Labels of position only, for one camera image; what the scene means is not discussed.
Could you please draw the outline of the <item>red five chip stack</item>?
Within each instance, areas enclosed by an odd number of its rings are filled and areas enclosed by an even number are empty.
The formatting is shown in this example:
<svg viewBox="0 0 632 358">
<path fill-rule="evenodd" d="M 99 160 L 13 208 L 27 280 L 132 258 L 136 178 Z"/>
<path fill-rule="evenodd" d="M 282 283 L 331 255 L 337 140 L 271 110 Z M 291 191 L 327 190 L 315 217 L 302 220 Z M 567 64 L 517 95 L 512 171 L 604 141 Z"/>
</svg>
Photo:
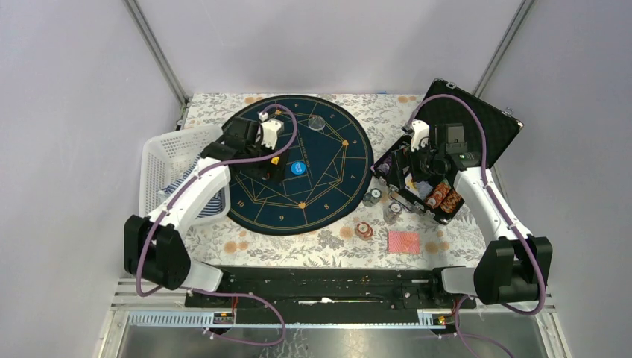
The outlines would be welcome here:
<svg viewBox="0 0 632 358">
<path fill-rule="evenodd" d="M 371 240 L 373 237 L 373 229 L 366 222 L 360 222 L 355 227 L 355 234 L 364 241 Z"/>
</svg>

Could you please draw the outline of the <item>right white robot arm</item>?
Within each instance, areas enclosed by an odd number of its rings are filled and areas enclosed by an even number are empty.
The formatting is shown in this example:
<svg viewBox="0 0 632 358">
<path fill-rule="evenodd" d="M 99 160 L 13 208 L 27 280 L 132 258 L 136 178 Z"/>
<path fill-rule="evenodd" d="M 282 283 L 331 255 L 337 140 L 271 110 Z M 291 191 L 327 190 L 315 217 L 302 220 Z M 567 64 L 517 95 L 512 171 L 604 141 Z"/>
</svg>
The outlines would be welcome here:
<svg viewBox="0 0 632 358">
<path fill-rule="evenodd" d="M 481 150 L 474 152 L 459 124 L 439 130 L 411 120 L 403 129 L 411 135 L 410 158 L 420 176 L 447 179 L 473 213 L 487 243 L 476 267 L 440 270 L 441 279 L 427 288 L 430 302 L 446 307 L 457 294 L 463 294 L 513 311 L 517 310 L 515 302 L 535 301 L 537 307 L 530 313 L 539 312 L 546 302 L 545 271 L 550 266 L 552 244 L 545 237 L 533 236 L 501 198 L 488 169 L 483 127 L 478 127 Z"/>
</svg>

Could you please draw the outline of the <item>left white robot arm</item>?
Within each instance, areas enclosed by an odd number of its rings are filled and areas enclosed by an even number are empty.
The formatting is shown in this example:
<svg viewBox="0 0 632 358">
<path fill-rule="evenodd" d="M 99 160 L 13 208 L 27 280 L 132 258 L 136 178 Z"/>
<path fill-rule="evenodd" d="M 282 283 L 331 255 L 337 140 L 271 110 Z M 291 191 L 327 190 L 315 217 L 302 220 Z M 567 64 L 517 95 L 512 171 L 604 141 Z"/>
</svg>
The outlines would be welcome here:
<svg viewBox="0 0 632 358">
<path fill-rule="evenodd" d="M 132 215 L 124 224 L 124 270 L 137 281 L 159 289 L 203 291 L 213 306 L 231 296 L 223 272 L 189 256 L 183 235 L 208 202 L 227 188 L 231 173 L 241 166 L 269 162 L 289 146 L 277 148 L 284 124 L 260 113 L 259 121 L 234 119 L 208 144 L 183 182 L 144 217 Z"/>
</svg>

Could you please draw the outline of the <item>blue dealer button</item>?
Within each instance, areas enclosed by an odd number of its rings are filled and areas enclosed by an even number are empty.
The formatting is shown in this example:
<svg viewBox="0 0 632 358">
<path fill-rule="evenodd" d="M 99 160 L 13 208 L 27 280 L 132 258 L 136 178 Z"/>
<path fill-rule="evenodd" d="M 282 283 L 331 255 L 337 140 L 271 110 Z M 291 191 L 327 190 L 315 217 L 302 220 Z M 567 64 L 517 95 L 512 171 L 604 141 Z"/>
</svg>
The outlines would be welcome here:
<svg viewBox="0 0 632 358">
<path fill-rule="evenodd" d="M 291 173 L 299 176 L 306 173 L 307 167 L 303 161 L 296 161 L 290 165 Z"/>
</svg>

